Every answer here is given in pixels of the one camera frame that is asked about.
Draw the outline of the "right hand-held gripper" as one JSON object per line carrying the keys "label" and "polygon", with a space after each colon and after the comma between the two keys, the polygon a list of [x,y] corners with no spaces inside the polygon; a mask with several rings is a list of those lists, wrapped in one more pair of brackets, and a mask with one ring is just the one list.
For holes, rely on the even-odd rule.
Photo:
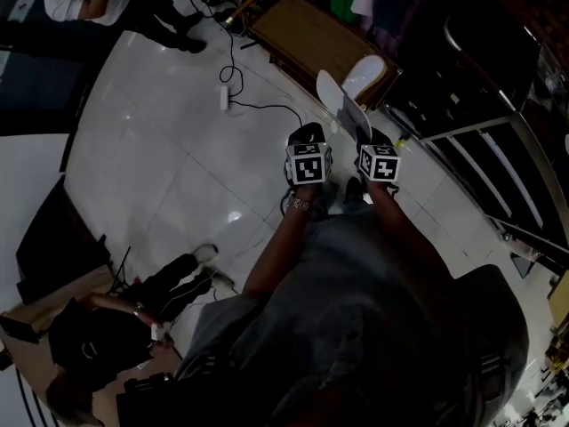
{"label": "right hand-held gripper", "polygon": [[395,183],[398,179],[401,157],[391,140],[373,128],[368,137],[361,128],[356,131],[357,171],[365,180]]}

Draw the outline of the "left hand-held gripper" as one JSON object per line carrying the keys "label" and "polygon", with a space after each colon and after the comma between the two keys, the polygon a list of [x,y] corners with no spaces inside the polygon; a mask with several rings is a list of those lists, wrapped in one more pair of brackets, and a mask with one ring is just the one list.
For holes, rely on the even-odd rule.
{"label": "left hand-held gripper", "polygon": [[284,174],[290,187],[321,184],[333,165],[332,148],[318,122],[293,132],[285,147]]}

